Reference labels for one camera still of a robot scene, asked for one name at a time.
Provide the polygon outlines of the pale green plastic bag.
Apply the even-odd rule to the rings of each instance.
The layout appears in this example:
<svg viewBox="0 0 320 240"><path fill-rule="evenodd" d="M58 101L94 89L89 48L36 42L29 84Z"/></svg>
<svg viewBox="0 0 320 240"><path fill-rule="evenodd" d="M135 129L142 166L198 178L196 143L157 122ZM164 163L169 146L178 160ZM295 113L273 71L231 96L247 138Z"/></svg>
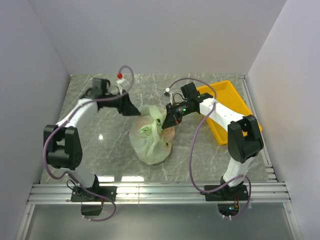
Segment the pale green plastic bag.
<svg viewBox="0 0 320 240"><path fill-rule="evenodd" d="M129 132L130 144L140 161L147 165L163 162L172 151L175 129L162 129L167 111L156 105L143 105Z"/></svg>

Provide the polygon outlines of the yellow plastic tray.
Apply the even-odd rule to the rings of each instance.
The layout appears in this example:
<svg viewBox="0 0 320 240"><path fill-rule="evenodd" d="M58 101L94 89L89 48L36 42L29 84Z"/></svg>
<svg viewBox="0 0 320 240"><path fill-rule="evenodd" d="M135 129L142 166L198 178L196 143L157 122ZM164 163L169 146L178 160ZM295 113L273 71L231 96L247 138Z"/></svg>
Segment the yellow plastic tray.
<svg viewBox="0 0 320 240"><path fill-rule="evenodd" d="M229 80L203 85L196 88L200 94L217 94L216 111L206 122L220 146L228 143L227 128L231 121L238 121L252 112Z"/></svg>

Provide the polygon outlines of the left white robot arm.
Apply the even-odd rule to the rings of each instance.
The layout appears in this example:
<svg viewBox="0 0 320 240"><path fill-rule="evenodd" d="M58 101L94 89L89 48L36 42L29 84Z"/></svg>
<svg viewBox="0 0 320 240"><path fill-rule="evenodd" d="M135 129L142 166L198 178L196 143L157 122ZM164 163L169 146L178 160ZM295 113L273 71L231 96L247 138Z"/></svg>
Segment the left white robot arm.
<svg viewBox="0 0 320 240"><path fill-rule="evenodd" d="M47 173L58 180L62 176L54 175L49 166L64 169L63 174L72 179L89 201L97 200L101 189L98 177L82 164L80 131L103 108L114 108L123 116L141 114L123 88L127 80L121 73L117 74L117 78L117 93L111 92L108 79L93 78L92 86L79 98L71 112L58 123L48 124L43 130L43 160Z"/></svg>

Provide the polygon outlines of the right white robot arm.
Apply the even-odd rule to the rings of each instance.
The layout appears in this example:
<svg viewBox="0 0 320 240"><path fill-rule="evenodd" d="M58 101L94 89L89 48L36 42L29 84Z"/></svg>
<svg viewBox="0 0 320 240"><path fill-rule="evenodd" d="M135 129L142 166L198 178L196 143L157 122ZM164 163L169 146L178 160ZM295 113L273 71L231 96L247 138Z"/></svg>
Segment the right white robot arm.
<svg viewBox="0 0 320 240"><path fill-rule="evenodd" d="M217 100L216 90L208 85L212 93L200 93L193 82L183 85L180 90L183 101L170 101L166 106L166 117L163 129L179 125L184 116L198 113L204 120L211 119L227 132L227 149L230 160L226 172L222 176L220 186L212 190L199 188L203 194L220 191L226 200L233 199L238 188L246 179L246 173L253 159L264 148L264 142L256 117L243 115L231 110Z"/></svg>

